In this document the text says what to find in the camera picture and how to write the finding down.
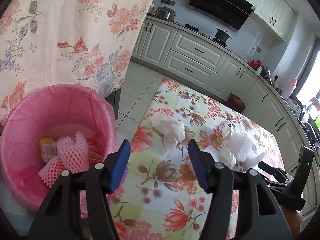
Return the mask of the person's right hand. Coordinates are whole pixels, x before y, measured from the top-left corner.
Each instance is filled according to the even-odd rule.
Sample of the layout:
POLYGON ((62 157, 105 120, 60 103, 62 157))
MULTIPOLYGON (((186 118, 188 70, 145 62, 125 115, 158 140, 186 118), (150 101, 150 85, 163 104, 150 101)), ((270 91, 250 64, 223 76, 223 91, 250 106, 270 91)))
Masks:
POLYGON ((301 233, 303 216, 298 211, 287 209, 283 205, 281 205, 281 209, 289 225, 292 237, 293 239, 296 239, 301 233))

